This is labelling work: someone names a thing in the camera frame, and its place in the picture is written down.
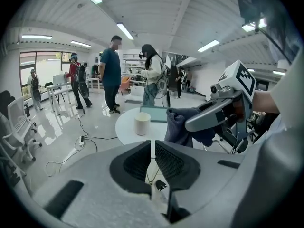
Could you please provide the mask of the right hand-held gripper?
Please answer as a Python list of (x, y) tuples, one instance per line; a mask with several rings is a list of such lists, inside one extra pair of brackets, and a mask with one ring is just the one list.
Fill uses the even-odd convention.
[(248, 145), (247, 121), (253, 113), (256, 84), (250, 71), (237, 60), (210, 87), (211, 99), (200, 105), (199, 113), (185, 122), (186, 130), (198, 132), (216, 127), (220, 139), (232, 146), (230, 153), (242, 153)]

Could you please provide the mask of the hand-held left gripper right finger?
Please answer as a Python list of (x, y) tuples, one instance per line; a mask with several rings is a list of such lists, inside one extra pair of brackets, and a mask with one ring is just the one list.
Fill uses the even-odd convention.
[(177, 222), (203, 208), (235, 174), (244, 157), (155, 141), (155, 160), (169, 185), (167, 218)]

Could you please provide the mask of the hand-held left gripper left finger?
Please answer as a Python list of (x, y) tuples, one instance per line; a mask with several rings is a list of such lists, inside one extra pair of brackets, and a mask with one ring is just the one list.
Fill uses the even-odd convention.
[(34, 201), (75, 228), (148, 228), (149, 141), (93, 153), (45, 182)]

